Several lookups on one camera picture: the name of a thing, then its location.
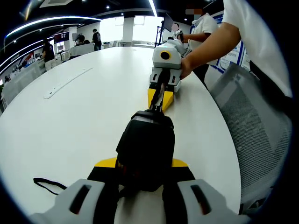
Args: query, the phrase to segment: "black strap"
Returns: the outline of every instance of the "black strap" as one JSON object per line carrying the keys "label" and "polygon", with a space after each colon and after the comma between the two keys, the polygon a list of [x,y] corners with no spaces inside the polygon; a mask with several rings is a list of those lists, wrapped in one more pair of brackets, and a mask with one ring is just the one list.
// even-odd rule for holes
{"label": "black strap", "polygon": [[60,187],[60,188],[63,189],[63,190],[67,189],[67,187],[64,186],[64,185],[62,185],[61,183],[54,182],[54,181],[49,181],[49,180],[47,180],[47,179],[43,179],[43,178],[33,178],[33,182],[34,182],[35,184],[37,184],[38,186],[47,189],[49,192],[51,192],[51,193],[54,194],[54,195],[58,195],[58,194],[55,193],[55,192],[53,192],[53,191],[51,191],[50,189],[46,188],[45,186],[41,185],[40,183],[48,183],[48,184],[51,184],[51,185],[55,185],[55,186]]}

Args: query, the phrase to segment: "office chair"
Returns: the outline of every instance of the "office chair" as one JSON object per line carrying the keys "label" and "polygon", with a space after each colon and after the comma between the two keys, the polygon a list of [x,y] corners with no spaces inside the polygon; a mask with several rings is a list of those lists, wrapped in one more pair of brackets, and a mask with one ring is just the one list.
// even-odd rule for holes
{"label": "office chair", "polygon": [[210,93],[235,145],[241,174],[240,214],[253,214],[279,176],[290,146],[292,122],[265,94],[260,80],[232,63]]}

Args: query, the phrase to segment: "person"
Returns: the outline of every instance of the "person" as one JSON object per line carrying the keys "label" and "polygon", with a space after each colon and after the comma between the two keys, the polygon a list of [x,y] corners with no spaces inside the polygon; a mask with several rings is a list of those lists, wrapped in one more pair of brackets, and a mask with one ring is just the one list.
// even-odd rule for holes
{"label": "person", "polygon": [[84,45],[85,44],[85,36],[79,35],[78,36],[79,43],[76,44],[76,46]]}
{"label": "person", "polygon": [[174,40],[177,38],[177,32],[180,31],[179,24],[174,22],[171,26],[171,32],[164,29],[162,32],[162,42],[166,43],[168,40]]}
{"label": "person", "polygon": [[291,113],[288,70],[272,32],[246,0],[224,0],[223,3],[221,26],[182,59],[181,79],[198,66],[226,55],[242,39],[252,61],[250,69],[254,65],[254,74],[259,78],[264,93],[272,97],[275,94],[277,104],[281,104],[279,107],[285,107],[285,112]]}
{"label": "person", "polygon": [[49,43],[47,38],[43,40],[43,58],[45,60],[45,66],[47,71],[56,66],[53,45]]}
{"label": "person", "polygon": [[4,82],[5,82],[5,83],[8,83],[9,81],[10,81],[10,78],[7,77],[7,76],[5,76]]}
{"label": "person", "polygon": [[[206,13],[202,8],[198,9],[199,18],[194,20],[192,24],[195,26],[192,34],[184,34],[184,43],[189,43],[187,52],[184,54],[188,55],[190,52],[194,51],[198,46],[200,46],[217,28],[216,20]],[[197,68],[193,69],[193,72],[200,79],[203,85],[207,88],[205,84],[206,72],[210,65],[216,65],[217,60],[206,62]]]}
{"label": "person", "polygon": [[97,29],[93,29],[93,41],[92,42],[94,43],[94,51],[101,50],[101,45],[102,45],[101,35],[97,31]]}

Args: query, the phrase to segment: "curved white table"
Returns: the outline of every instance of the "curved white table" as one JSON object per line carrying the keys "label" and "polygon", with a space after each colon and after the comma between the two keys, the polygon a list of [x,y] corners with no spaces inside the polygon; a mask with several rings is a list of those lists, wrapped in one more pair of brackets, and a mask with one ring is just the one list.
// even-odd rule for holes
{"label": "curved white table", "polygon": [[[130,117],[147,109],[152,53],[117,47],[74,58],[40,76],[11,102],[0,117],[0,171],[25,214],[45,212],[54,204],[55,196],[35,185],[34,177],[69,186],[87,178],[98,161],[117,156]],[[174,158],[186,162],[196,178],[222,193],[238,213],[241,179],[235,147],[216,103],[194,74],[182,82],[166,115],[174,124]],[[155,218],[163,223],[162,199],[153,202],[155,195],[148,192],[143,196],[145,202],[132,205],[136,210],[147,206],[136,223],[157,223]],[[130,222],[126,217],[120,223]]]}

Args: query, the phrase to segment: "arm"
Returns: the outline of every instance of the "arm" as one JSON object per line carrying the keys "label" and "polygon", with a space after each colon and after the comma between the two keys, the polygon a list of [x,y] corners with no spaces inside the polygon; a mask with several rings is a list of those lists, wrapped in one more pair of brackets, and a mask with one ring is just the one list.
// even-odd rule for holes
{"label": "arm", "polygon": [[204,42],[210,35],[210,33],[184,34],[184,43],[188,43],[188,40]]}
{"label": "arm", "polygon": [[181,79],[188,76],[198,66],[226,55],[234,49],[240,40],[239,29],[223,22],[219,29],[213,32],[206,41],[182,59]]}

